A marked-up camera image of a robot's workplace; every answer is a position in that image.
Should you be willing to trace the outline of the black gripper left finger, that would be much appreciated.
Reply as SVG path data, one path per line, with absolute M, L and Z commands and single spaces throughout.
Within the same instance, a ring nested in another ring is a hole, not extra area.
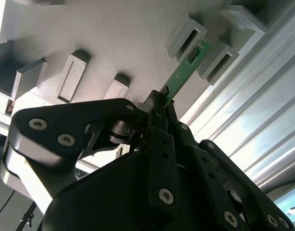
M 143 111 L 126 99 L 23 109 L 12 118 L 3 161 L 45 215 L 63 189 L 141 149 L 148 128 L 165 129 L 163 95 Z

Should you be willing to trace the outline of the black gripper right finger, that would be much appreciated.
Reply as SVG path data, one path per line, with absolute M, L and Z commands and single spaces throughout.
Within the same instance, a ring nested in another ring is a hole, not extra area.
M 169 130 L 182 154 L 194 202 L 204 202 L 198 218 L 205 231 L 294 231 L 289 218 L 212 141 L 197 142 L 168 103 Z

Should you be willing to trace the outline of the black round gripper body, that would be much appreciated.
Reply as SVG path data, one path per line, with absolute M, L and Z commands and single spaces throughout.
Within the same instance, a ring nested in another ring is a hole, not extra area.
M 190 174 L 169 126 L 150 127 L 140 150 L 63 189 L 44 231 L 204 231 L 204 202 L 194 202 Z

